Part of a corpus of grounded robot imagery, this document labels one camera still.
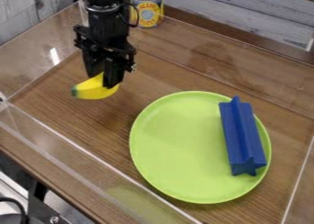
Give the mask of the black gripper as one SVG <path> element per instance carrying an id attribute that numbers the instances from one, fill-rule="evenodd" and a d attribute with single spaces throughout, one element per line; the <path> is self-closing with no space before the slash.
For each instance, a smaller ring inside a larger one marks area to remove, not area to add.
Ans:
<path id="1" fill-rule="evenodd" d="M 114 88 L 123 82 L 125 72 L 134 65 L 135 47 L 129 43 L 129 5 L 86 6 L 89 25 L 77 25 L 75 46 L 83 51 L 90 78 L 105 71 L 103 86 Z"/>

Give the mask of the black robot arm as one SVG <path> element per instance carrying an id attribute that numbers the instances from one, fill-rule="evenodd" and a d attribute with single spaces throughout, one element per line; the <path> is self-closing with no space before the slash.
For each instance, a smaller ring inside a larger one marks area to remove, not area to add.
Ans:
<path id="1" fill-rule="evenodd" d="M 123 82 L 125 73 L 135 65 L 137 49 L 130 44 L 127 0 L 86 0 L 89 25 L 77 25 L 75 46 L 83 51 L 83 62 L 90 78 L 103 74 L 102 86 L 111 89 Z"/>

